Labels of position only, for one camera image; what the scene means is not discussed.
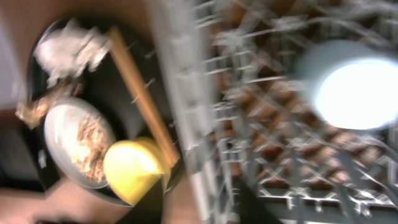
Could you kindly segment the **light blue cup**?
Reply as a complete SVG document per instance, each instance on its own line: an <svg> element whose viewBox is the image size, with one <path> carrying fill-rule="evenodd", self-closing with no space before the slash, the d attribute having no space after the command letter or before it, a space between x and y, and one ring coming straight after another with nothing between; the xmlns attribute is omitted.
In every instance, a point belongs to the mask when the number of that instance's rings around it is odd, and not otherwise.
<svg viewBox="0 0 398 224"><path fill-rule="evenodd" d="M316 44L294 63L300 97L324 122L351 130L397 122L397 50L352 40Z"/></svg>

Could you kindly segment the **gold coffee sachet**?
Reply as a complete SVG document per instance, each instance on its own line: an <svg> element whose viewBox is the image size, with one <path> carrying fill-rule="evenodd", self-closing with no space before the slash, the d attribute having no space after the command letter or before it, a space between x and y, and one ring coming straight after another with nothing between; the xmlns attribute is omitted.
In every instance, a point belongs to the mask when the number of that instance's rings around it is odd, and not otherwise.
<svg viewBox="0 0 398 224"><path fill-rule="evenodd" d="M18 103L15 115L29 129L36 128L49 109L63 98L77 96L83 91L83 84L76 80L64 80L51 87L44 96L35 101Z"/></svg>

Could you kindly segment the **grey plate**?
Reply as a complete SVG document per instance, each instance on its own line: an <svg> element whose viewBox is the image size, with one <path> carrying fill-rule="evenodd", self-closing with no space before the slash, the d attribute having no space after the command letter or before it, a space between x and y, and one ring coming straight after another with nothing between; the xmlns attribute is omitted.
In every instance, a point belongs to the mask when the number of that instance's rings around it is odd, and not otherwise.
<svg viewBox="0 0 398 224"><path fill-rule="evenodd" d="M106 178L98 184L90 182L72 162L77 125L87 116L99 116L108 123L103 114L87 101L74 97L61 99L49 109L45 117L45 142L52 159L67 177L86 188L101 189L108 185Z"/></svg>

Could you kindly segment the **yellow bowl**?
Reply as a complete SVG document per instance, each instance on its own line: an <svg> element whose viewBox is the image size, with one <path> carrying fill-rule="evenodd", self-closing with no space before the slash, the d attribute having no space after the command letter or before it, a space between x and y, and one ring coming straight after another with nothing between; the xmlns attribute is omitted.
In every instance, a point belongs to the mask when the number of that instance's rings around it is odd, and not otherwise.
<svg viewBox="0 0 398 224"><path fill-rule="evenodd" d="M132 206L157 182L164 194L172 172L158 144L147 137L114 143L104 157L103 169L112 191Z"/></svg>

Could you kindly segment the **food scraps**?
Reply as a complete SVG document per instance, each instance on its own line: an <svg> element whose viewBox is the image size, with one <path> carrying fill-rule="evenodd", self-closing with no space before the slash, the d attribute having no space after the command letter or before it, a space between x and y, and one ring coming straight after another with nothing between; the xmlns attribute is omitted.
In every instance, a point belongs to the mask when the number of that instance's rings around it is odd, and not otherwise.
<svg viewBox="0 0 398 224"><path fill-rule="evenodd" d="M73 164L90 182L98 184L104 181L104 158L116 141L109 124L99 116L87 116L78 123L75 139Z"/></svg>

